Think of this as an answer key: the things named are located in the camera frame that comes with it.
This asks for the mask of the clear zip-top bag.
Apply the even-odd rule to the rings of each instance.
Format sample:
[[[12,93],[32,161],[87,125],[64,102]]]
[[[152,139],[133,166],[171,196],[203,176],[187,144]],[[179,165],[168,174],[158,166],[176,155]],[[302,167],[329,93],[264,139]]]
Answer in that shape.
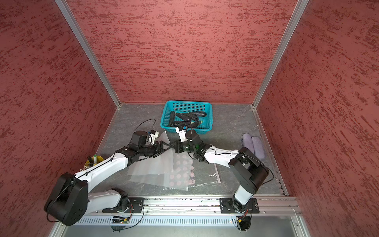
[[[174,151],[169,148],[156,158],[135,162],[128,168],[127,175],[131,182],[168,187],[173,170]]]

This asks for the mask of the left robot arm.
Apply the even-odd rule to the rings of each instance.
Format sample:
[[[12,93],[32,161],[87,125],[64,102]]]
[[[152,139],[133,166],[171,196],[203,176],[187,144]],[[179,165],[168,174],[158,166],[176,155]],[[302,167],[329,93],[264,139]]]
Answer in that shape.
[[[153,145],[130,143],[118,149],[112,156],[98,165],[76,174],[62,174],[53,187],[44,211],[48,222],[61,222],[72,226],[83,216],[103,209],[118,213],[131,211],[130,200],[125,191],[112,188],[108,191],[92,193],[101,182],[133,163],[148,158],[156,158],[171,146],[163,141]]]

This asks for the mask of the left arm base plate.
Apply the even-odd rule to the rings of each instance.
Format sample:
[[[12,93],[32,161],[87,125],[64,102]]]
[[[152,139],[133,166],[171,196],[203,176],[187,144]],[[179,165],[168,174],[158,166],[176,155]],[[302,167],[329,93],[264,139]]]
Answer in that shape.
[[[128,197],[123,198],[116,207],[105,208],[102,210],[103,213],[116,213],[116,214],[134,214],[142,213],[142,207],[144,204],[144,198]]]

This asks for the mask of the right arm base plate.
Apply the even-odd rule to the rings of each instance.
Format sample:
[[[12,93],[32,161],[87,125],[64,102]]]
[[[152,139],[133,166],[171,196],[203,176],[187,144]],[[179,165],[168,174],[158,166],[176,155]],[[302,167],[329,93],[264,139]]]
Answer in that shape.
[[[248,214],[258,214],[260,213],[258,202],[256,198],[251,198],[247,204],[240,204],[234,198],[220,198],[220,210],[223,214],[238,214],[245,213]]]

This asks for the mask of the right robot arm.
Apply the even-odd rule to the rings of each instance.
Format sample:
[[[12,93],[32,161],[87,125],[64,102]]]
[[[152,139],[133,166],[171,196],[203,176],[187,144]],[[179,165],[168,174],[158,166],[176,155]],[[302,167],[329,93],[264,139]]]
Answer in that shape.
[[[232,205],[237,213],[246,212],[249,201],[271,174],[271,170],[245,147],[230,151],[194,140],[184,142],[177,140],[171,142],[170,146],[177,154],[189,153],[199,162],[229,168],[239,183],[239,187],[232,197]]]

